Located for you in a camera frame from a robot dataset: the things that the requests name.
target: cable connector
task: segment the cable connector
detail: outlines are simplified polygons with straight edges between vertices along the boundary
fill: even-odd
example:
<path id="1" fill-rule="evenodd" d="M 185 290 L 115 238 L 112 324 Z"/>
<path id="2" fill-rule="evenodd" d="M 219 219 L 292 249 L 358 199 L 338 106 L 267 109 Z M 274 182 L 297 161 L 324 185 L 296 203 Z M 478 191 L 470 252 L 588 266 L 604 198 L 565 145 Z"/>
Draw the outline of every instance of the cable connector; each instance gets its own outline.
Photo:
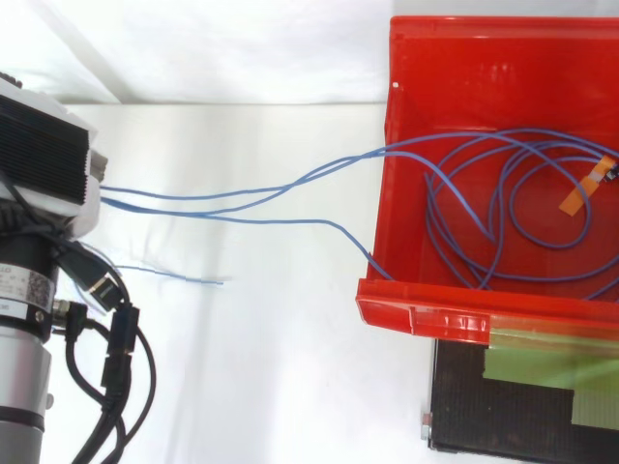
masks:
<path id="1" fill-rule="evenodd" d="M 52 323 L 64 328 L 67 343 L 75 343 L 86 327 L 88 306 L 77 302 L 56 300 L 51 312 Z"/>
<path id="2" fill-rule="evenodd" d="M 615 164 L 614 166 L 612 166 L 612 169 L 606 172 L 604 180 L 606 182 L 611 182 L 614 181 L 617 177 L 619 177 L 619 164 Z"/>
<path id="3" fill-rule="evenodd" d="M 111 311 L 121 306 L 123 295 L 114 281 L 107 274 L 107 268 L 95 259 L 88 258 L 89 251 L 84 252 L 73 247 L 63 250 L 56 261 L 77 284 L 79 288 L 88 292 L 106 311 Z"/>
<path id="4" fill-rule="evenodd" d="M 109 330 L 102 387 L 112 390 L 124 388 L 131 372 L 138 320 L 139 309 L 133 306 L 114 313 Z"/>

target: white wall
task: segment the white wall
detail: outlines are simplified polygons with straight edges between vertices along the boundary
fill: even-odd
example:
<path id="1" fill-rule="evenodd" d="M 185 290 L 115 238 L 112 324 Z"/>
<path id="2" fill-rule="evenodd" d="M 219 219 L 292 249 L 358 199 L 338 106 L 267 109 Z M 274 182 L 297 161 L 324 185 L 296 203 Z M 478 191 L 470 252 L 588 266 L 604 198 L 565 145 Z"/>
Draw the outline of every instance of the white wall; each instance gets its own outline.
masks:
<path id="1" fill-rule="evenodd" d="M 389 19 L 619 0 L 0 0 L 0 70 L 64 102 L 382 102 Z"/>

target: blue wire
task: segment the blue wire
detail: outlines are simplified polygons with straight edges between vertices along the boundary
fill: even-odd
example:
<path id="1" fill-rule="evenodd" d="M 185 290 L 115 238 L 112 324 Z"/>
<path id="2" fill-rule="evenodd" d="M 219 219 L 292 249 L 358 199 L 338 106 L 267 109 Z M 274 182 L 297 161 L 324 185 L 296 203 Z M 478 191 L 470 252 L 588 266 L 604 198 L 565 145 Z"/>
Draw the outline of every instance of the blue wire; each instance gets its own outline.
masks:
<path id="1" fill-rule="evenodd" d="M 121 265 L 121 266 L 116 266 L 116 269 L 125 269 L 125 270 L 129 270 L 129 271 L 141 271 L 143 273 L 155 274 L 157 276 L 166 276 L 166 277 L 178 278 L 178 279 L 184 280 L 185 282 L 188 282 L 188 283 L 200 283 L 200 284 L 203 284 L 203 285 L 223 285 L 223 282 L 220 282 L 218 280 L 204 280 L 202 278 L 187 277 L 185 275 L 174 274 L 174 273 L 167 273 L 167 272 L 164 272 L 164 271 L 157 271 L 155 269 L 140 268 L 139 266 Z"/>
<path id="2" fill-rule="evenodd" d="M 523 134 L 523 133 L 549 135 L 552 137 L 560 138 L 562 140 L 535 140 L 531 142 L 523 142 L 523 141 L 510 137 L 511 134 Z M 430 141 L 446 139 L 446 138 L 470 138 L 470 140 L 460 144 L 452 152 L 450 152 L 445 158 L 439 161 L 438 164 L 434 164 L 430 162 L 429 160 L 421 157 L 420 155 L 417 155 L 414 153 L 403 152 L 403 151 L 393 151 L 396 148 L 405 147 L 405 146 L 412 145 L 412 144 L 430 142 Z M 463 150 L 473 147 L 474 145 L 487 141 L 489 139 L 504 142 L 506 143 L 506 145 L 498 147 L 498 148 L 494 148 L 474 158 L 468 159 L 467 161 L 457 166 L 449 174 L 445 174 L 442 171 L 441 167 L 445 164 L 446 161 L 455 157 L 458 153 L 461 153 Z M 590 155 L 593 158 L 563 157 L 560 159 L 551 159 L 544 153 L 544 151 L 553 149 L 553 148 L 572 148 L 575 150 L 579 150 L 580 152 L 584 152 L 585 154 Z M 494 155 L 505 154 L 506 152 L 510 152 L 516 149 L 517 149 L 516 153 L 511 155 L 508 158 L 507 162 L 503 165 L 497 187 L 494 190 L 492 196 L 490 197 L 490 201 L 488 205 L 488 215 L 487 215 L 488 222 L 487 222 L 487 225 L 484 225 L 479 219 L 479 216 L 473 211 L 473 209 L 470 207 L 466 199 L 463 197 L 463 195 L 459 192 L 456 186 L 451 182 L 451 178 L 454 177 L 462 169 L 465 169 L 466 167 L 472 165 L 473 163 L 479 160 L 482 160 L 484 158 L 494 156 Z M 428 186 L 427 214 L 426 214 L 428 236 L 430 237 L 430 240 L 432 241 L 432 244 L 434 245 L 434 247 L 437 249 L 440 258 L 447 264 L 447 266 L 450 268 L 452 273 L 464 285 L 468 287 L 474 287 L 474 285 L 472 285 L 457 270 L 454 264 L 449 260 L 447 255 L 443 252 L 441 246 L 438 244 L 436 237 L 434 236 L 432 232 L 432 228 L 434 228 L 439 233 L 439 235 L 441 236 L 443 241 L 446 243 L 446 245 L 450 247 L 460 259 L 462 259 L 464 264 L 468 267 L 468 269 L 472 273 L 473 277 L 475 277 L 478 280 L 478 284 L 475 285 L 478 288 L 490 289 L 488 283 L 494 277 L 520 280 L 520 281 L 531 281 L 531 282 L 567 282 L 567 281 L 574 281 L 574 280 L 588 278 L 590 276 L 596 276 L 608 270 L 610 267 L 614 266 L 617 262 L 619 262 L 619 254 L 611 258 L 606 264 L 604 264 L 600 268 L 587 272 L 587 273 L 583 273 L 581 275 L 540 277 L 540 276 L 534 276 L 534 275 L 509 275 L 509 274 L 497 272 L 496 269 L 499 265 L 500 257 L 501 257 L 503 246 L 504 246 L 505 205 L 504 205 L 504 198 L 503 198 L 503 187 L 504 187 L 504 184 L 507 178 L 512 173 L 514 173 L 515 170 L 525 160 L 528 160 L 530 158 L 541 159 L 542 163 L 529 169 L 516 182 L 516 185 L 512 188 L 512 191 L 510 193 L 509 200 L 508 200 L 508 212 L 509 212 L 510 219 L 512 223 L 515 225 L 518 232 L 520 232 L 524 237 L 526 237 L 531 242 L 541 247 L 548 247 L 552 249 L 565 249 L 569 247 L 575 247 L 576 245 L 581 243 L 581 241 L 583 240 L 583 238 L 586 236 L 586 234 L 589 231 L 589 228 L 591 225 L 591 217 L 592 217 L 591 216 L 591 205 L 579 181 L 574 176 L 572 176 L 572 174 L 570 174 L 560 164 L 566 161 L 581 161 L 581 162 L 594 162 L 595 163 L 595 162 L 598 162 L 598 160 L 603 156 L 600 152 L 603 152 L 604 154 L 607 154 L 607 155 L 611 155 L 615 157 L 616 159 L 619 158 L 619 154 L 617 152 L 603 145 L 597 144 L 595 142 L 592 142 L 592 141 L 589 141 L 589 140 L 586 140 L 580 137 L 565 134 L 563 132 L 558 132 L 556 130 L 526 128 L 526 129 L 516 129 L 516 130 L 503 130 L 503 131 L 492 132 L 492 133 L 489 133 L 489 132 L 483 133 L 483 132 L 476 132 L 476 131 L 449 132 L 449 133 L 441 133 L 441 134 L 433 134 L 433 135 L 426 135 L 422 137 L 416 137 L 413 139 L 404 140 L 402 142 L 391 144 L 384 148 L 373 150 L 371 152 L 367 152 L 365 154 L 362 154 L 356 157 L 345 157 L 341 159 L 336 159 L 322 166 L 319 166 L 316 169 L 313 169 L 312 171 L 302 176 L 301 178 L 299 178 L 297 181 L 293 183 L 286 184 L 286 185 L 279 186 L 279 187 L 245 189 L 245 190 L 237 190 L 237 191 L 225 192 L 225 193 L 220 193 L 220 194 L 215 194 L 215 195 L 201 195 L 201 196 L 160 195 L 156 193 L 151 193 L 151 192 L 146 192 L 146 191 L 141 191 L 141 190 L 134 190 L 134 189 L 129 189 L 129 188 L 104 188 L 108 191 L 132 193 L 136 195 L 148 196 L 148 197 L 159 198 L 159 199 L 170 199 L 170 200 L 181 200 L 181 201 L 211 200 L 211 199 L 225 198 L 225 197 L 245 195 L 245 194 L 273 192 L 272 194 L 267 195 L 264 198 L 252 201 L 245 205 L 233 207 L 233 208 L 225 208 L 225 209 L 219 209 L 219 210 L 213 210 L 213 211 L 181 213 L 181 212 L 174 212 L 174 211 L 167 211 L 167 210 L 144 208 L 144 207 L 132 205 L 130 203 L 125 203 L 125 202 L 110 199 L 110 198 L 103 198 L 103 203 L 113 206 L 115 208 L 119 208 L 121 210 L 130 211 L 134 213 L 141 213 L 141 214 L 150 214 L 150 215 L 165 215 L 165 216 L 174 216 L 174 217 L 182 217 L 182 218 L 201 218 L 201 219 L 222 220 L 222 221 L 228 221 L 228 222 L 248 223 L 248 224 L 324 224 L 324 225 L 328 225 L 342 232 L 355 245 L 355 247 L 357 247 L 365 255 L 365 257 L 367 258 L 367 260 L 369 261 L 372 267 L 374 267 L 385 278 L 391 279 L 391 276 L 385 270 L 383 270 L 378 265 L 378 263 L 376 263 L 373 260 L 371 255 L 363 248 L 363 246 L 344 227 L 342 227 L 341 225 L 335 222 L 325 220 L 325 219 L 273 219 L 273 220 L 262 219 L 262 220 L 257 220 L 257 219 L 242 219 L 242 218 L 237 218 L 237 217 L 221 217 L 217 215 L 243 211 L 248 208 L 252 208 L 254 206 L 266 203 L 267 201 L 271 201 L 274 198 L 277 198 L 278 196 L 283 195 L 284 193 L 290 191 L 291 189 L 307 184 L 309 182 L 313 182 L 326 175 L 337 172 L 343 169 L 344 167 L 350 166 L 354 164 L 355 162 L 358 162 L 359 160 L 367 160 L 371 158 L 381 158 L 381 157 L 410 158 L 410 159 L 413 159 L 417 162 L 424 164 L 425 166 L 429 167 L 430 170 L 432 171 L 431 177 L 428 177 L 425 174 L 425 180 Z M 547 242 L 543 242 L 540 239 L 533 237 L 526 230 L 524 230 L 516 218 L 514 204 L 515 204 L 515 198 L 516 198 L 516 194 L 518 190 L 533 174 L 535 174 L 540 169 L 545 168 L 545 167 L 552 167 L 558 172 L 560 172 L 564 177 L 570 180 L 572 184 L 575 185 L 575 187 L 578 189 L 578 191 L 584 198 L 585 224 L 579 236 L 574 241 L 568 244 L 550 244 Z M 440 178 L 440 182 L 436 187 L 434 187 L 434 183 L 436 181 L 437 176 Z M 456 198 L 458 199 L 458 201 L 460 202 L 464 210 L 472 218 L 472 220 L 475 222 L 476 226 L 480 229 L 480 231 L 489 240 L 496 243 L 495 255 L 489 267 L 485 267 L 473 261 L 468 256 L 466 256 L 462 248 L 457 243 L 457 240 L 455 239 L 454 235 L 449 230 L 449 227 L 447 226 L 447 222 L 443 218 L 440 212 L 440 209 L 438 208 L 436 204 L 436 200 L 435 200 L 436 194 L 445 186 L 447 186 L 452 191 L 452 193 L 456 196 Z M 494 223 L 494 211 L 497 208 L 498 208 L 498 215 L 499 215 L 498 217 L 499 230 L 495 236 L 493 232 L 493 223 Z M 595 292 L 594 294 L 586 298 L 587 299 L 597 298 L 603 292 L 612 288 L 612 286 L 614 286 L 616 283 L 619 283 L 619 279 L 617 279 L 616 281 L 613 280 L 608 285 L 606 285 L 599 291 Z"/>

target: white table surface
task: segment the white table surface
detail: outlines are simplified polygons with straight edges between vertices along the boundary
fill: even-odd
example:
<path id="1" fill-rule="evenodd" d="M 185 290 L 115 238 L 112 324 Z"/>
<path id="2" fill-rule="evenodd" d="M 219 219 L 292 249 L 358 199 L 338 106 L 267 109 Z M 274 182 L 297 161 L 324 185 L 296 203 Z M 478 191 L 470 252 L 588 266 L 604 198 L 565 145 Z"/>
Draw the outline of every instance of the white table surface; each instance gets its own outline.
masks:
<path id="1" fill-rule="evenodd" d="M 383 144 L 384 105 L 74 106 L 109 158 L 106 183 L 165 193 L 281 185 Z M 329 218 L 372 248 L 382 171 L 366 160 L 236 216 Z M 213 206 L 239 204 L 240 198 Z M 142 204 L 206 209 L 204 204 Z M 427 449 L 432 341 L 365 325 L 355 304 L 363 255 L 324 226 L 237 225 L 132 215 L 103 206 L 86 242 L 117 264 L 144 263 L 223 287 L 124 273 L 157 357 L 155 405 L 127 463 L 488 463 Z M 63 284 L 60 296 L 72 297 Z M 99 409 L 53 355 L 42 462 L 68 463 Z M 99 384 L 104 344 L 77 362 Z M 126 422 L 147 392 L 137 350 Z M 111 441 L 106 447 L 111 449 Z"/>

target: tape label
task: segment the tape label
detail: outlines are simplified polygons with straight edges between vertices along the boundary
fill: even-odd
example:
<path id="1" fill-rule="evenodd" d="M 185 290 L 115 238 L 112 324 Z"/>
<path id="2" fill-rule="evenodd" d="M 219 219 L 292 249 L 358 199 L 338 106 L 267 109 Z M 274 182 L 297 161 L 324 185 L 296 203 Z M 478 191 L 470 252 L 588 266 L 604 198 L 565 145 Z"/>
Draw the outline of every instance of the tape label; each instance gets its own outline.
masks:
<path id="1" fill-rule="evenodd" d="M 44 275 L 19 266 L 0 264 L 0 298 L 8 298 L 51 311 L 54 283 Z"/>
<path id="2" fill-rule="evenodd" d="M 28 316 L 28 304 L 0 300 L 0 316 L 16 317 L 25 320 Z"/>

